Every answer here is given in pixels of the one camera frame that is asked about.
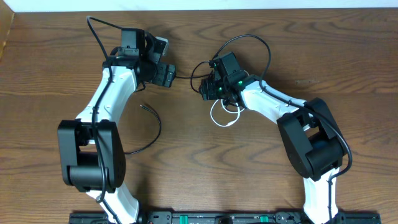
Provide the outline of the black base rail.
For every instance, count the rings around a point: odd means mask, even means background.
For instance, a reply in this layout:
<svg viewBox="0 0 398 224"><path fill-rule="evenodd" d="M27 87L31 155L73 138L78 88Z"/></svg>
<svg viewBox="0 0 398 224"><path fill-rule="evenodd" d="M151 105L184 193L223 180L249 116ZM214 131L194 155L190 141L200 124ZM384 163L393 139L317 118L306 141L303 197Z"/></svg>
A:
<svg viewBox="0 0 398 224"><path fill-rule="evenodd" d="M304 212L279 211L275 213L177 213L166 211L151 211L139 215L138 223L146 224L245 224L245 223L311 223ZM381 224L378 213L339 212L333 223L340 224Z"/></svg>

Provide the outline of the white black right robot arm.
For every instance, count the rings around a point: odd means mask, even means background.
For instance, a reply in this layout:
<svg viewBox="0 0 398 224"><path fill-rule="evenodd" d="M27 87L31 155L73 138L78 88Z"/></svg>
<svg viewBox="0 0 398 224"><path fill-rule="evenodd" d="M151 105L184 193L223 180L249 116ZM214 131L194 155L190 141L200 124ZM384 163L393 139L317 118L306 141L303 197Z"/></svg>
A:
<svg viewBox="0 0 398 224"><path fill-rule="evenodd" d="M306 216L312 223L336 223L336 178L350 170L353 158L326 103L281 93L237 62L208 64L213 71L198 89L203 99L233 103L236 114L252 110L274 122L291 165L303 177Z"/></svg>

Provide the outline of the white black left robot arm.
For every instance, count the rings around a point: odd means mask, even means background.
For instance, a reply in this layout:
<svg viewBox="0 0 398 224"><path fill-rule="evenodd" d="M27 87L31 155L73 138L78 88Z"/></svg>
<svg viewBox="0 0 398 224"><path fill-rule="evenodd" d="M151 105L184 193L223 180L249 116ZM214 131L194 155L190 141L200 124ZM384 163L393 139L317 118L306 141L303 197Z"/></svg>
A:
<svg viewBox="0 0 398 224"><path fill-rule="evenodd" d="M169 42L141 29L123 29L121 44L106 56L101 82L86 108L60 122L57 135L62 178L97 200L102 212L71 213L70 223L146 223L124 183L126 153L118 124L139 84L169 88L175 66L160 61Z"/></svg>

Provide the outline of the brown cardboard panel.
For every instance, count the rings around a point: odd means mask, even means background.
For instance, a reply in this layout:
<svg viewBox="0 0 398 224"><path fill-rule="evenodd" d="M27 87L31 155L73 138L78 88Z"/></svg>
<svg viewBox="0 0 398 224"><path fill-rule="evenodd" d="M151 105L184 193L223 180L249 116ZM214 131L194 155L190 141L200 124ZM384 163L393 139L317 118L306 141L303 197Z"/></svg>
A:
<svg viewBox="0 0 398 224"><path fill-rule="evenodd" d="M2 58L14 20L15 12L3 0L1 0L0 13L0 58Z"/></svg>

